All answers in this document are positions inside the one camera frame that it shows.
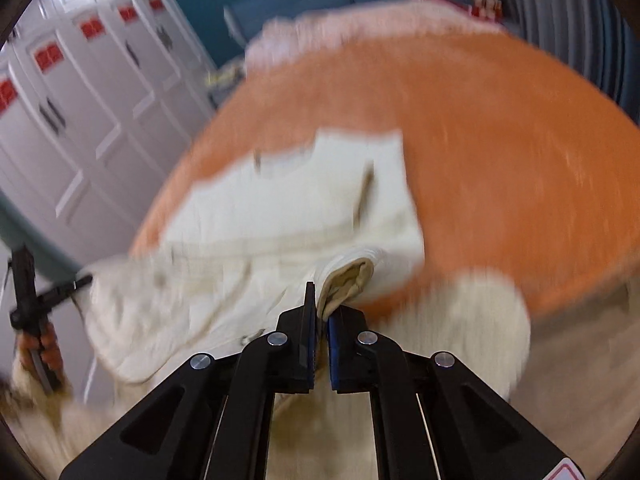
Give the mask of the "person left hand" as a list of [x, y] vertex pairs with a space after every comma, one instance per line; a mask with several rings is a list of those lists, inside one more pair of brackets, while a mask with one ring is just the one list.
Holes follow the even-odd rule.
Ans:
[[40, 328], [40, 336], [19, 330], [16, 333], [16, 357], [22, 370], [40, 380], [38, 368], [34, 362], [34, 356], [38, 356], [41, 361], [41, 368], [49, 378], [54, 377], [52, 391], [61, 391], [65, 385], [64, 362], [58, 336], [56, 336], [54, 325], [48, 321]]

